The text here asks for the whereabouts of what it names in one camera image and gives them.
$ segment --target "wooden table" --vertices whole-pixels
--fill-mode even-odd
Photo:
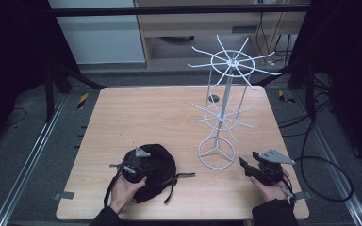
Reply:
[[[244,86],[231,88],[230,106],[238,109]],[[212,89],[222,98],[224,87]],[[235,126],[230,133],[221,131],[236,150],[235,162],[226,169],[210,169],[198,157],[200,143],[210,135],[211,127],[200,120],[205,112],[207,87],[137,87],[102,89],[90,118],[65,191],[74,192],[72,200],[62,199],[59,219],[92,219],[103,208],[107,186],[116,173],[109,164],[121,163],[126,152],[143,144],[159,143],[174,157],[177,172],[195,172],[195,177],[181,178],[170,202],[164,200],[170,187],[148,202],[130,203],[121,212],[123,219],[251,219],[252,208],[263,200],[239,165],[242,157],[257,166],[252,152],[268,149],[288,155],[284,141],[263,88],[247,88],[239,121],[255,128]],[[206,161],[222,164],[216,154]],[[290,174],[294,191],[300,191],[295,172]],[[297,218],[307,218],[305,201],[295,206]]]

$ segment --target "cabinet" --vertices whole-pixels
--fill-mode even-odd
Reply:
[[[134,0],[136,7],[249,5],[254,0]],[[277,0],[276,4],[307,3]],[[149,66],[155,37],[200,35],[247,35],[260,55],[272,52],[278,35],[298,34],[305,12],[212,13],[140,15],[138,21],[146,62]]]

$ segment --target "metal rail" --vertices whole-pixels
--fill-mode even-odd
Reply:
[[[8,221],[13,213],[14,208],[16,207],[17,202],[20,200],[20,197],[25,190],[25,186],[34,171],[35,166],[37,165],[38,159],[42,153],[45,144],[51,135],[53,128],[58,120],[58,116],[63,108],[63,104],[66,100],[66,95],[60,94],[58,98],[58,102],[56,105],[55,114],[52,117],[52,120],[47,122],[40,133],[34,147],[29,154],[28,158],[25,160],[25,164],[17,177],[13,187],[11,188],[7,198],[0,208],[0,226],[5,226],[8,224]]]
[[[329,4],[271,4],[271,5],[213,5],[177,7],[134,7],[134,8],[54,8],[49,10],[26,9],[25,12],[39,16],[80,17],[80,16],[125,16],[158,14],[199,14],[199,13],[248,13],[248,12],[303,12],[325,10]]]

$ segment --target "black backpack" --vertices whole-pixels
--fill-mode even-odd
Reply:
[[[125,154],[122,164],[117,165],[117,174],[113,177],[107,188],[104,205],[111,189],[122,174],[125,179],[132,183],[139,182],[144,176],[147,177],[146,184],[134,195],[136,203],[148,201],[160,194],[167,186],[172,186],[169,197],[164,201],[167,203],[173,193],[173,188],[180,176],[193,176],[195,173],[176,173],[175,161],[172,155],[160,144],[146,144],[137,147]]]

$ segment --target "floor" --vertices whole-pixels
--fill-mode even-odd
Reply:
[[[220,37],[226,49],[239,50],[247,37]],[[285,51],[288,37],[282,37],[277,50]],[[243,50],[255,56],[252,46]],[[188,64],[207,63],[207,55],[193,51],[192,46],[201,51],[216,53],[220,46],[216,37],[195,37],[187,41],[183,38],[156,38],[152,54],[152,64],[148,69],[84,75],[91,80],[108,86],[169,86],[206,85],[209,68],[191,68]],[[288,63],[285,52],[277,52],[271,64],[257,64],[261,70],[276,72]],[[254,83],[267,77],[254,73]],[[292,159],[305,155],[316,155],[338,164],[350,176],[354,185],[354,196],[347,202],[329,202],[326,195],[341,199],[350,188],[343,175],[335,167],[323,161],[304,161],[304,170],[299,163],[295,171],[300,177],[301,187],[309,190],[313,186],[319,194],[307,201],[310,217],[300,221],[300,225],[362,225],[362,159],[354,156],[353,147],[337,116],[332,112],[332,104],[326,95],[317,100],[319,107],[315,127],[304,139],[310,120],[305,118],[304,87],[290,90],[287,86],[289,75],[283,75],[266,86],[274,115]],[[327,83],[326,74],[317,74],[318,79]],[[16,107],[8,118],[7,126],[0,134],[0,220],[9,225],[86,225],[85,221],[63,222],[55,216],[58,200],[52,199],[63,191],[82,135],[88,125],[94,102],[99,90],[93,90],[71,79],[74,86],[70,94],[58,94],[57,109],[60,114],[54,124],[45,124],[44,89],[37,87],[20,95]],[[280,98],[282,90],[285,99]],[[77,109],[84,93],[89,98],[82,109]],[[292,121],[303,119],[290,125]],[[40,140],[47,135],[48,139]]]

